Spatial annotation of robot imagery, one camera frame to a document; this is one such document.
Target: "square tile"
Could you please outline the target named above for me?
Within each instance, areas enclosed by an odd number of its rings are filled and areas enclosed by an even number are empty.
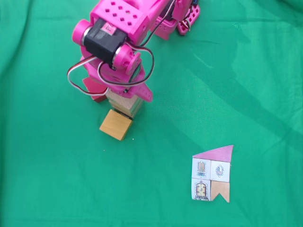
[[[210,180],[191,179],[191,198],[193,200],[210,201]]]
[[[229,162],[212,161],[210,179],[212,181],[229,182],[231,164]]]
[[[206,159],[193,158],[192,178],[210,180],[211,161]]]
[[[117,140],[123,140],[132,123],[132,120],[110,110],[104,119],[100,130]]]
[[[229,202],[230,201],[230,183],[229,182],[219,182],[211,181],[211,200],[213,201],[218,194],[221,194],[222,197]]]

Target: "label sticker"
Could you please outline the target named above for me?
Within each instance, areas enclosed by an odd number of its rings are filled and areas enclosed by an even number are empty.
[[[101,28],[102,31],[105,31],[106,33],[113,35],[116,31],[116,27],[111,25],[110,23],[106,22],[103,27]]]

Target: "house-shaped puzzle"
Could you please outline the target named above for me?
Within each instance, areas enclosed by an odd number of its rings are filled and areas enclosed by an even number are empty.
[[[213,201],[221,194],[230,201],[230,168],[233,145],[193,156],[191,196],[194,200]]]

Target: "pink triangle roof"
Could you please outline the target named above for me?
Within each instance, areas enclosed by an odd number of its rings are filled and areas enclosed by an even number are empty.
[[[226,147],[209,150],[209,151],[194,155],[193,157],[214,160],[214,161],[221,161],[221,162],[231,162],[232,149],[233,149],[233,145],[229,145]]]

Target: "stacked wooden blocks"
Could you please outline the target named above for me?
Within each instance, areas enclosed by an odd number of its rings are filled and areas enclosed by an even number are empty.
[[[132,119],[140,109],[143,100],[138,96],[124,98],[111,90],[106,94],[112,107],[118,112],[110,110],[103,121],[100,130],[104,133],[123,140],[133,123]]]
[[[192,199],[213,201],[218,194],[230,202],[230,168],[233,145],[193,156]]]
[[[112,92],[111,90],[107,92],[106,96],[114,109],[123,113],[131,119],[134,118],[143,102],[143,100],[138,96],[133,96],[132,98],[124,98]]]

